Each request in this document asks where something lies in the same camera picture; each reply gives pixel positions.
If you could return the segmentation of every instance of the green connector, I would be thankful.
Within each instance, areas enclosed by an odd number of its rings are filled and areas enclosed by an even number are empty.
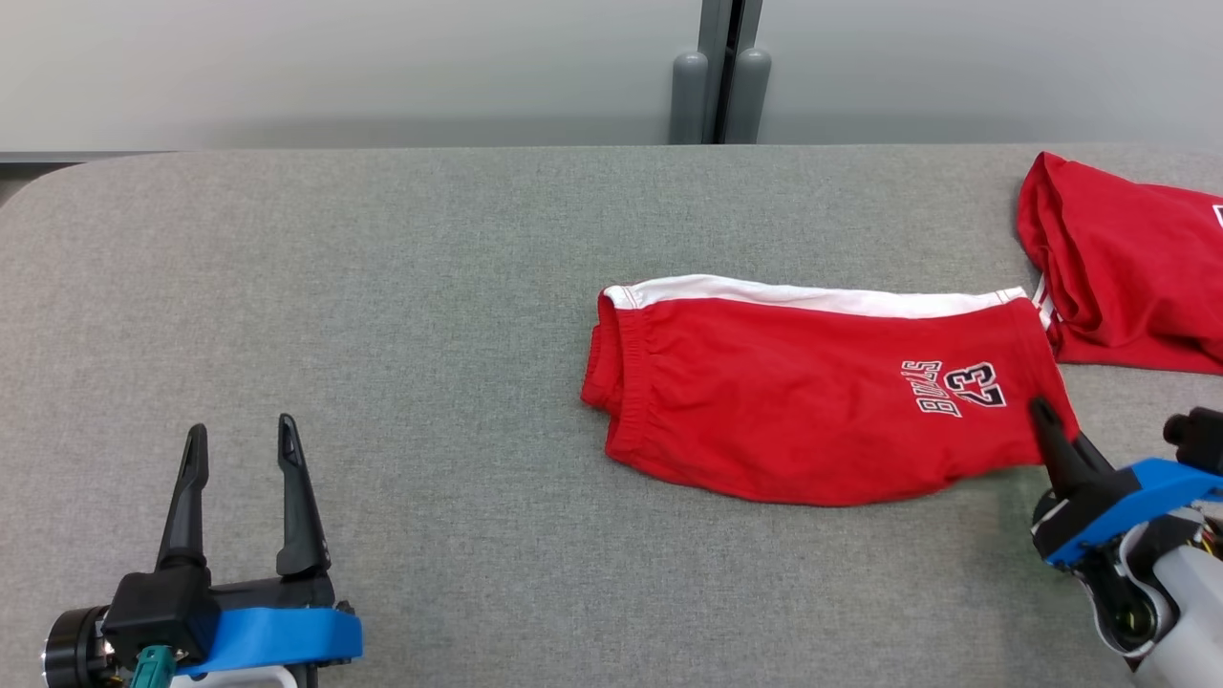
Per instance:
[[[174,679],[174,650],[165,645],[153,645],[141,650],[130,688],[169,688]]]

